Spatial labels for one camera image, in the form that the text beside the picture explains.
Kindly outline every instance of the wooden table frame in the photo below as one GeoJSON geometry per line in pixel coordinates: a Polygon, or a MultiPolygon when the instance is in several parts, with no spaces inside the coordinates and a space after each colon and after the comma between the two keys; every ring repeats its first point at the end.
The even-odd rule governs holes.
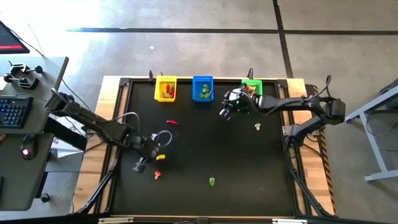
{"type": "MultiPolygon", "coordinates": [[[[96,107],[95,113],[106,118],[112,119],[113,117],[122,115],[126,111],[126,102],[128,101],[129,96],[128,88],[119,88],[119,86],[124,86],[123,80],[121,78],[145,78],[148,77],[110,77],[105,76],[103,78],[103,84],[101,86],[101,91],[98,98],[98,103],[96,107]]],[[[214,79],[242,79],[242,78],[217,78],[214,79]]],[[[260,78],[262,80],[276,80],[276,78],[260,78]]],[[[292,79],[279,79],[286,80],[287,91],[281,87],[279,89],[280,97],[300,97],[303,95],[307,95],[307,91],[305,89],[304,80],[298,78],[292,79]]],[[[295,123],[301,124],[306,120],[310,119],[311,112],[309,111],[293,111],[290,113],[283,112],[285,125],[290,125],[290,121],[294,120],[295,123]]],[[[308,139],[305,140],[305,144],[319,151],[319,146],[323,146],[325,149],[326,146],[324,144],[324,138],[321,144],[316,142],[311,142],[308,139]]],[[[87,144],[87,148],[98,144],[100,140],[98,137],[92,137],[87,144]]],[[[110,147],[105,144],[101,144],[92,150],[88,151],[83,158],[83,162],[80,169],[80,175],[78,178],[78,182],[75,189],[75,195],[73,198],[73,203],[75,208],[80,208],[84,205],[84,203],[88,200],[91,194],[94,192],[97,187],[100,179],[105,175],[102,170],[103,166],[106,166],[106,169],[109,169],[111,166],[114,156],[116,153],[116,147],[110,147]],[[104,164],[106,157],[109,157],[108,164],[104,164]]],[[[331,180],[325,174],[328,173],[328,163],[324,163],[318,154],[313,152],[311,149],[303,146],[297,151],[292,151],[292,154],[296,154],[296,156],[302,160],[302,169],[305,174],[305,181],[307,183],[308,188],[311,190],[312,194],[314,194],[315,198],[320,202],[323,208],[329,212],[330,214],[334,214],[334,204],[333,204],[333,193],[331,191],[331,180]]],[[[297,164],[297,161],[293,160],[294,165],[297,169],[300,169],[300,164],[297,164]]],[[[102,198],[98,206],[95,208],[96,212],[106,212],[106,208],[108,207],[108,199],[109,199],[109,188],[110,183],[106,186],[103,191],[102,198]]],[[[295,184],[296,188],[296,196],[298,201],[298,207],[301,213],[306,214],[310,210],[308,202],[304,200],[302,191],[295,184]]]]}

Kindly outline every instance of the concrete floor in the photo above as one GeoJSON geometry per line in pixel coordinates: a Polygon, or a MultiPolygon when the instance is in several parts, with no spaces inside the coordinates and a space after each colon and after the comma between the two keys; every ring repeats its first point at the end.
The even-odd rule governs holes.
{"type": "MultiPolygon", "coordinates": [[[[278,2],[285,29],[398,30],[394,0],[278,2]]],[[[272,0],[39,0],[20,1],[18,9],[16,1],[0,3],[0,19],[22,38],[37,46],[29,23],[46,55],[70,58],[65,81],[91,108],[104,75],[147,75],[151,69],[156,74],[242,77],[252,67],[255,77],[286,77],[277,34],[65,32],[69,27],[276,29],[272,0]]],[[[294,77],[323,86],[326,76],[333,75],[330,91],[346,102],[347,114],[397,78],[396,35],[286,35],[286,39],[294,77]]],[[[396,118],[390,118],[387,126],[393,121],[396,118]]],[[[397,134],[380,139],[391,169],[398,169],[393,141],[397,134]]],[[[364,182],[364,175],[379,169],[363,128],[329,126],[326,141],[337,215],[398,223],[398,178],[364,182]]],[[[1,212],[0,219],[68,213],[76,178],[63,173],[49,176],[45,189],[53,192],[53,208],[34,202],[29,211],[1,212]]]]}

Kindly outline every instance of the black mat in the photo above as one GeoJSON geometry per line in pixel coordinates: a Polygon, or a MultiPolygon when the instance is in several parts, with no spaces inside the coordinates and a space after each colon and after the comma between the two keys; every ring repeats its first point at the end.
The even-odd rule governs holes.
{"type": "MultiPolygon", "coordinates": [[[[282,152],[279,116],[218,115],[227,90],[239,82],[215,82],[215,100],[192,101],[191,82],[178,81],[176,101],[154,100],[154,85],[133,85],[131,107],[143,135],[169,129],[166,160],[148,164],[143,174],[131,170],[138,156],[123,151],[112,213],[132,215],[292,216],[291,191],[282,152]],[[178,127],[166,124],[175,120],[178,127]],[[260,131],[254,125],[261,123],[260,131]],[[154,179],[155,170],[162,176],[154,179]],[[209,178],[215,186],[209,186],[209,178]]],[[[276,96],[275,84],[263,94],[276,96]]],[[[136,124],[131,116],[129,121],[136,124]]]]}

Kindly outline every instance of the computer monitor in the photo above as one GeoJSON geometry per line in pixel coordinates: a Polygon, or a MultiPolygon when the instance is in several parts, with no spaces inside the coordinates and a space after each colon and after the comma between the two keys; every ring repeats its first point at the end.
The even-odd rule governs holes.
{"type": "Polygon", "coordinates": [[[27,54],[30,50],[0,21],[0,54],[27,54]]]}

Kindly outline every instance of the yellow basket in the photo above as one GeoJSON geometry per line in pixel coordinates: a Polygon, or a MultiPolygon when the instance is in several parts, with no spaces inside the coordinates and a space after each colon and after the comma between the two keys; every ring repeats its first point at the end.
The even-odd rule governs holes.
{"type": "Polygon", "coordinates": [[[177,77],[176,76],[157,76],[155,86],[155,100],[159,102],[174,102],[177,95],[177,77]],[[167,85],[174,86],[174,95],[172,98],[165,98],[164,93],[167,93],[167,85]]]}

